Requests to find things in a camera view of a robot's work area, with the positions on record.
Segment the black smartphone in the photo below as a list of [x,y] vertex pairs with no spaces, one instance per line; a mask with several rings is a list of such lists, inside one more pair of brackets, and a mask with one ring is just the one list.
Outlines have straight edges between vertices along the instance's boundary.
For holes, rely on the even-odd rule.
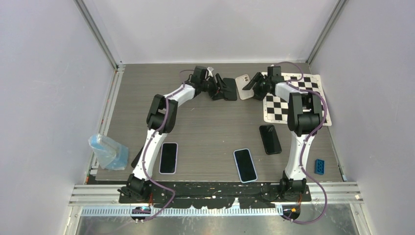
[[223,81],[226,84],[226,90],[224,91],[224,100],[236,101],[238,97],[237,97],[237,88],[236,88],[235,79],[224,78]]

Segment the beige phone case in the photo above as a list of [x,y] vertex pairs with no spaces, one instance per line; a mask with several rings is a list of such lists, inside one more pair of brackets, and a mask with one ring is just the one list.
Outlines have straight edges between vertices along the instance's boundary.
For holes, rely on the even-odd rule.
[[243,90],[243,88],[248,85],[250,78],[247,74],[235,78],[236,88],[238,91],[239,98],[241,100],[247,100],[254,97],[253,90]]

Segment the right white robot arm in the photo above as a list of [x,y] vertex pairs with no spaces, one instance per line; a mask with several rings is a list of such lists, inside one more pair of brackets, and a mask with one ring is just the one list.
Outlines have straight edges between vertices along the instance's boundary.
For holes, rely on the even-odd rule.
[[283,171],[277,195],[292,201],[306,190],[308,154],[317,131],[326,120],[326,114],[323,113],[325,101],[319,93],[300,89],[293,85],[292,80],[285,80],[280,66],[268,67],[267,74],[257,72],[242,89],[252,90],[257,100],[272,94],[288,103],[287,125],[292,140],[289,161]]

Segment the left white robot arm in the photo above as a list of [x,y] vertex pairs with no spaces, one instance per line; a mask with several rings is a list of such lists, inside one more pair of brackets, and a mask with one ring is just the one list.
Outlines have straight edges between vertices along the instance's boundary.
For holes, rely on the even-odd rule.
[[151,193],[153,167],[162,144],[173,130],[178,108],[185,102],[206,92],[213,100],[228,100],[236,92],[236,86],[226,82],[220,74],[213,74],[213,68],[196,66],[189,77],[168,94],[157,94],[151,103],[146,123],[147,134],[140,156],[135,159],[136,166],[129,175],[127,184],[118,192],[133,198],[139,203],[146,202]]

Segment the phone in black case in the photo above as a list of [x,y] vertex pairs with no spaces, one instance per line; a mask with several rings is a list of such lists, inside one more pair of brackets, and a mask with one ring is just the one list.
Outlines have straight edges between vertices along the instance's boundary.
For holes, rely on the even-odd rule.
[[274,125],[261,125],[259,127],[259,132],[265,153],[267,155],[280,154],[282,152],[282,148]]

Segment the phone in light-blue case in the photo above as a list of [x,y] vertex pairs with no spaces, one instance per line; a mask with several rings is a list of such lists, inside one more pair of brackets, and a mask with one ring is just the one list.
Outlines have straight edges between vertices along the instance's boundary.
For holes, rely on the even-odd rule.
[[239,180],[241,183],[251,183],[258,179],[252,155],[249,149],[239,149],[233,152]]

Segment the phone in lilac case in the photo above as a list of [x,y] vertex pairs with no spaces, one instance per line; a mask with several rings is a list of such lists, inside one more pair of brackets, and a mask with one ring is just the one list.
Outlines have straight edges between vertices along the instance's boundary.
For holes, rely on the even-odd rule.
[[177,168],[178,144],[165,142],[161,146],[161,158],[159,165],[160,174],[175,174]]

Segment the black phone bare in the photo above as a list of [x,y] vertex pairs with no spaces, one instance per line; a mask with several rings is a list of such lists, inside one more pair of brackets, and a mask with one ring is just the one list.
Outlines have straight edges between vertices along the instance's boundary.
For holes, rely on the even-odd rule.
[[136,157],[131,162],[131,167],[132,168],[135,168],[137,166],[137,164],[139,163],[143,149],[144,149],[144,147],[142,147],[140,149],[140,151],[138,152],[138,154],[136,155]]

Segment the blue toy brick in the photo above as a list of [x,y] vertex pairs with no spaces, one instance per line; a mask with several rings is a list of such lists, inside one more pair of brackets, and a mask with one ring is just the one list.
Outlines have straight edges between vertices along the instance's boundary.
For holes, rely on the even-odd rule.
[[317,175],[325,174],[325,161],[321,159],[315,160],[314,173]]

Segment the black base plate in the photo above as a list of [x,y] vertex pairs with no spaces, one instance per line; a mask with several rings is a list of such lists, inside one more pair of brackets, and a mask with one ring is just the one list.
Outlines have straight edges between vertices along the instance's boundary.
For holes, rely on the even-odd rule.
[[132,190],[132,184],[118,189],[120,203],[145,203],[155,208],[201,209],[230,208],[238,203],[243,209],[270,208],[272,203],[310,202],[307,188],[303,194],[291,189],[282,193],[278,183],[253,182],[161,182],[156,186],[145,183],[141,192]]

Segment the aluminium front rail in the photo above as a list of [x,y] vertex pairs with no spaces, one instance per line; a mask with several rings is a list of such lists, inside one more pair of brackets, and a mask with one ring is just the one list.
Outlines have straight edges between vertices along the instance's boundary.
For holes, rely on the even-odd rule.
[[[310,201],[302,199],[301,206],[314,206],[322,209],[324,204],[337,205],[362,204],[363,198],[358,186],[351,182],[323,183],[323,188],[312,183],[307,193]],[[69,206],[79,207],[81,216],[244,216],[244,215],[283,215],[297,206],[297,202],[272,202],[265,205],[255,199],[242,203],[242,198],[204,198],[196,202],[187,202],[183,206],[173,205],[166,209],[148,203],[121,203],[120,185],[78,185],[75,186],[69,200]]]

